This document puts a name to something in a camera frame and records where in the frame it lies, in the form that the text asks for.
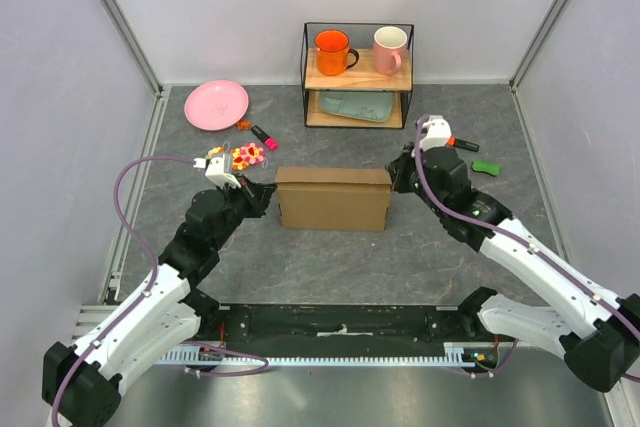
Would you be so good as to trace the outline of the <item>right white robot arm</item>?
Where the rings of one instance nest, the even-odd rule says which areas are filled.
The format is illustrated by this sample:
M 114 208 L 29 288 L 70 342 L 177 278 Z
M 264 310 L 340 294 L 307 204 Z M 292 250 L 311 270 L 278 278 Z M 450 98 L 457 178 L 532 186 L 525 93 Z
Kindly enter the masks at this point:
M 492 333 L 528 343 L 562 359 L 599 392 L 635 378 L 638 295 L 619 296 L 547 248 L 506 206 L 472 186 L 451 147 L 415 152 L 406 145 L 385 169 L 393 191 L 418 196 L 451 237 L 507 269 L 547 304 L 532 307 L 479 289 L 469 297 L 476 305 L 457 318 L 465 338 Z

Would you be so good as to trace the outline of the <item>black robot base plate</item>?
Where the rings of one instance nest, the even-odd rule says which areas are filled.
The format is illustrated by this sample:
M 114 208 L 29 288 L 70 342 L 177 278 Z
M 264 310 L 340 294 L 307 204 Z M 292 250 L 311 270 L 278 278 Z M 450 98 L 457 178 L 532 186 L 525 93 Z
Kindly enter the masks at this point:
M 227 304 L 205 317 L 197 340 L 226 344 L 276 337 L 321 338 L 354 334 L 427 342 L 507 342 L 470 312 L 429 305 Z

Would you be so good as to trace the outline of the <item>brown cardboard box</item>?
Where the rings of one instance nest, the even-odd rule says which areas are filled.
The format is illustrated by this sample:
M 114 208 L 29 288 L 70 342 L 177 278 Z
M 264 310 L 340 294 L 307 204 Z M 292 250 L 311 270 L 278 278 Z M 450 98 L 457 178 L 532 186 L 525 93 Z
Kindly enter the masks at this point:
M 285 228 L 385 229 L 392 182 L 384 169 L 280 167 L 275 183 Z

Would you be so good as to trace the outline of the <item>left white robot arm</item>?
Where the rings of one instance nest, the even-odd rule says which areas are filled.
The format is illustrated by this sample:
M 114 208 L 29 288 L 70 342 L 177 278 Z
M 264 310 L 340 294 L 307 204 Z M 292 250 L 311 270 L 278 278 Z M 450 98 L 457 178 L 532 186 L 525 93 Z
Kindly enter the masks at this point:
M 199 192 L 184 222 L 134 292 L 73 345 L 45 353 L 42 398 L 51 423 L 103 426 L 131 386 L 161 357 L 219 329 L 219 304 L 198 288 L 219 263 L 219 251 L 246 218 L 265 214 L 273 183 L 245 176 Z

